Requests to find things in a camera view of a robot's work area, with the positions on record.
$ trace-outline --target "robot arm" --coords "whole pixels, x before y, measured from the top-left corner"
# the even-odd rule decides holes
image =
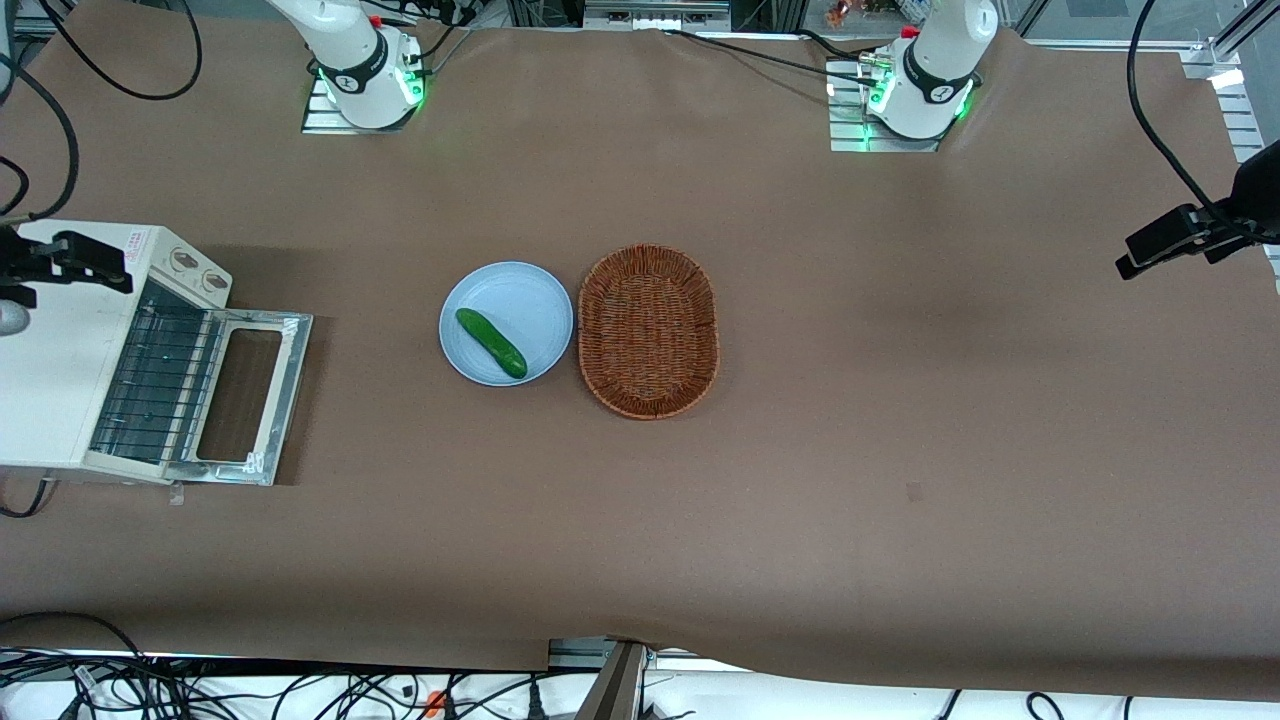
[[[973,70],[996,37],[991,0],[934,0],[918,37],[902,37],[864,59],[879,86],[867,109],[904,137],[938,137],[964,109]]]
[[[302,35],[329,95],[362,128],[406,122],[422,102],[425,82],[417,40],[374,23],[358,0],[268,0]]]

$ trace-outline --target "cucumber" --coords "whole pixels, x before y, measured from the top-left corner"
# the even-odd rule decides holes
[[[458,307],[453,316],[458,319],[458,324],[462,329],[467,331],[467,334],[476,338],[481,347],[493,355],[493,359],[498,361],[498,366],[502,368],[503,373],[518,379],[522,379],[529,374],[529,365],[525,364],[525,356],[520,354],[520,350],[511,341],[503,337],[498,328],[493,327],[489,318],[485,318],[480,313],[470,307]]]

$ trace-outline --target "light blue plate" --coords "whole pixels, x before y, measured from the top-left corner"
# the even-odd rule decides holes
[[[470,307],[489,318],[525,356],[529,374],[521,379],[502,372],[476,338],[462,329],[453,313]],[[529,263],[494,263],[462,278],[440,310],[440,347],[460,373],[480,384],[518,386],[541,375],[564,355],[573,336],[573,304],[564,286]]]

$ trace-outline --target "brown wicker basket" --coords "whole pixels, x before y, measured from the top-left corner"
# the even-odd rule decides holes
[[[577,322],[582,378],[627,418],[689,410],[719,370],[712,283],[678,250],[634,245],[605,256],[582,283]]]

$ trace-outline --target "white floor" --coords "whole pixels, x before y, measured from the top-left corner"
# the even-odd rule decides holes
[[[458,702],[480,700],[527,675],[477,675],[465,679],[454,689]],[[577,710],[590,688],[594,675],[566,675],[541,680],[543,703],[549,716],[571,715]],[[207,693],[279,693],[292,678],[229,678],[198,682]],[[420,702],[433,689],[442,689],[444,675],[420,675]],[[413,687],[413,676],[396,676],[383,687],[402,693]],[[904,689],[865,685],[838,685],[776,678],[755,673],[659,673],[646,678],[646,703],[657,705],[662,717],[694,711],[695,720],[933,720],[941,712],[950,691]],[[279,720],[316,720],[330,701],[347,688],[347,680],[328,678],[316,684],[291,692],[283,703]],[[95,689],[102,705],[111,702],[111,688],[105,684]],[[128,698],[123,684],[116,692]],[[0,691],[0,717],[4,720],[56,720],[74,693],[69,682],[24,683]],[[1120,720],[1119,697],[1078,696],[1053,693],[1065,720]],[[965,691],[951,715],[951,720],[1027,719],[1027,693]],[[227,706],[238,720],[266,720],[275,706],[274,700],[230,700]],[[527,688],[512,691],[488,703],[493,711],[513,720],[526,717]],[[1056,720],[1047,706],[1038,706],[1044,720]],[[462,720],[497,720],[483,711],[467,714]],[[324,717],[334,717],[333,710]],[[1261,720],[1280,719],[1280,703],[1151,700],[1138,698],[1132,708],[1133,720]],[[88,720],[87,710],[81,717]],[[137,712],[119,712],[105,716],[110,720],[134,720]],[[420,720],[421,714],[398,710],[394,720]],[[436,720],[443,716],[436,715]],[[196,712],[195,720],[209,716]],[[349,720],[393,720],[385,705],[372,701],[357,703]]]

